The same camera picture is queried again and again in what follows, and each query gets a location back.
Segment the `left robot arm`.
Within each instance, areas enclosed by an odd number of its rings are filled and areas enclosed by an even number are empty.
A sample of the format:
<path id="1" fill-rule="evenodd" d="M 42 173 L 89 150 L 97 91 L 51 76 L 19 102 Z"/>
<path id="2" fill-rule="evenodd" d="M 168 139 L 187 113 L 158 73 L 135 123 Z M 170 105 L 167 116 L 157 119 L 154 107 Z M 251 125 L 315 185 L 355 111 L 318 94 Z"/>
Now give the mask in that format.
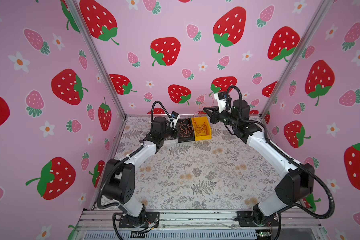
<path id="1" fill-rule="evenodd" d="M 98 209 L 117 207 L 133 225 L 141 226 L 146 222 L 146 208 L 135 196 L 136 168 L 156 154 L 165 140 L 178 137 L 179 116 L 177 112 L 169 114 L 160 101 L 153 102 L 150 131 L 140 140 L 139 148 L 121 160 L 110 159 L 106 163 L 96 200 Z"/>

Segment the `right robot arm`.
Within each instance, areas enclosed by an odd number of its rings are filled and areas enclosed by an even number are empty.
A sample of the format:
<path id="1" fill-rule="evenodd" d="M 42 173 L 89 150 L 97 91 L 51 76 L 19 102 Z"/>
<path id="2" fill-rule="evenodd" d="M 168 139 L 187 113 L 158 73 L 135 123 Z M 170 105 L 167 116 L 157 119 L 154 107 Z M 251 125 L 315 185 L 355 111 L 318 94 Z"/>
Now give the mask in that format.
<path id="1" fill-rule="evenodd" d="M 218 106 L 205 107 L 204 112 L 210 117 L 211 124 L 223 123 L 231 135 L 256 150 L 281 177 L 274 192 L 253 207 L 251 221 L 258 226 L 264 225 L 269 218 L 292 207 L 298 207 L 317 219 L 331 217 L 335 212 L 334 197 L 328 186 L 315 175 L 314 167 L 303 165 L 276 146 L 268 138 L 267 128 L 261 122 L 249 119 L 250 107 L 242 95 L 232 100 L 229 96 L 232 89 L 239 90 L 236 86 L 229 86 L 224 91 L 221 88 L 214 90 Z M 298 203 L 313 192 L 315 182 L 322 186 L 329 200 L 329 209 L 321 215 Z"/>

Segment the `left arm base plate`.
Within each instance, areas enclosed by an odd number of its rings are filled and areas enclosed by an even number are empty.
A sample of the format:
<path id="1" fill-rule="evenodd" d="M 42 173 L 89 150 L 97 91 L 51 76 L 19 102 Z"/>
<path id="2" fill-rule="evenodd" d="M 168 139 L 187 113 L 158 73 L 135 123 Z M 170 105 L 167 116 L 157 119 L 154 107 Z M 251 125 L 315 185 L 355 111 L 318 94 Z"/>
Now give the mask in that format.
<path id="1" fill-rule="evenodd" d="M 124 215 L 119 221 L 118 227 L 121 229 L 144 229 L 157 228 L 160 222 L 160 212 L 142 212 L 138 217 Z"/>

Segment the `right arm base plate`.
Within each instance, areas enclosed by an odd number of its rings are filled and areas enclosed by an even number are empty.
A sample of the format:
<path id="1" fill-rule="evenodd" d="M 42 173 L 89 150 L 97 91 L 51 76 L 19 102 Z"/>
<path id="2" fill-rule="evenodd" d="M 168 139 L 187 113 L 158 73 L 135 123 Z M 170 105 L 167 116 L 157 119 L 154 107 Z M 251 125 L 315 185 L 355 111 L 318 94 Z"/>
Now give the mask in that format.
<path id="1" fill-rule="evenodd" d="M 234 221 L 238 222 L 240 227 L 277 227 L 279 225 L 275 214 L 268 217 L 253 211 L 238 211 L 236 214 Z"/>

